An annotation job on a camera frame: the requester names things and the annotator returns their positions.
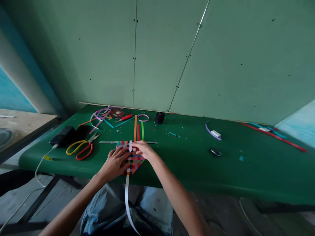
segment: green wall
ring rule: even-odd
[[[2,4],[69,110],[86,101],[274,125],[315,98],[313,1],[211,0],[200,27],[207,2]]]

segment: red utility knife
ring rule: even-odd
[[[119,119],[119,120],[117,120],[117,121],[115,121],[115,122],[124,121],[124,120],[127,120],[127,119],[131,118],[131,117],[132,117],[132,114],[127,115],[127,116],[124,116],[123,118],[121,118],[121,119]]]

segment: paper weaving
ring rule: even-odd
[[[116,149],[120,148],[120,147],[128,148],[127,152],[129,152],[129,142],[128,141],[117,141]],[[130,175],[130,173],[134,174],[135,171],[139,168],[139,166],[144,162],[144,160],[145,159],[142,156],[137,155],[134,151],[132,151],[131,155],[123,161],[123,165],[125,163],[131,162],[130,167],[127,168],[124,173],[126,175]]]

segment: hand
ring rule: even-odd
[[[157,153],[143,140],[132,142],[130,144],[137,155],[141,155],[144,159],[149,160],[149,158],[157,155]]]
[[[126,163],[123,167],[120,167],[123,160],[130,156],[130,152],[122,155],[126,150],[127,148],[123,149],[120,147],[110,151],[107,160],[97,173],[98,179],[101,181],[102,185],[120,176],[130,166],[130,163]]]

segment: wooden table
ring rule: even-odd
[[[0,164],[58,123],[58,116],[55,115],[6,109],[0,109],[0,115],[14,116],[14,118],[0,117],[0,128],[15,131],[11,143],[0,152]]]

